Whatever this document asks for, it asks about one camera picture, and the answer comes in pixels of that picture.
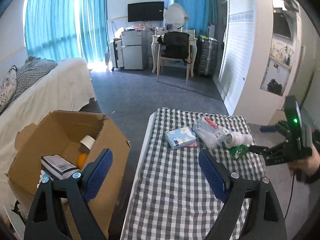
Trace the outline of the person right hand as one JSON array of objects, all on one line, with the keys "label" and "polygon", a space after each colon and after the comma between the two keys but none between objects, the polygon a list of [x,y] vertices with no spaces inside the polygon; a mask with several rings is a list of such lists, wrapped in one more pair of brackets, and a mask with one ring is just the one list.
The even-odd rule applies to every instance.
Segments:
[{"label": "person right hand", "polygon": [[313,145],[312,156],[309,156],[305,159],[295,160],[291,163],[288,163],[287,166],[292,175],[294,170],[302,170],[306,173],[306,175],[313,176],[319,169],[319,163],[320,163],[319,153],[316,147]]}]

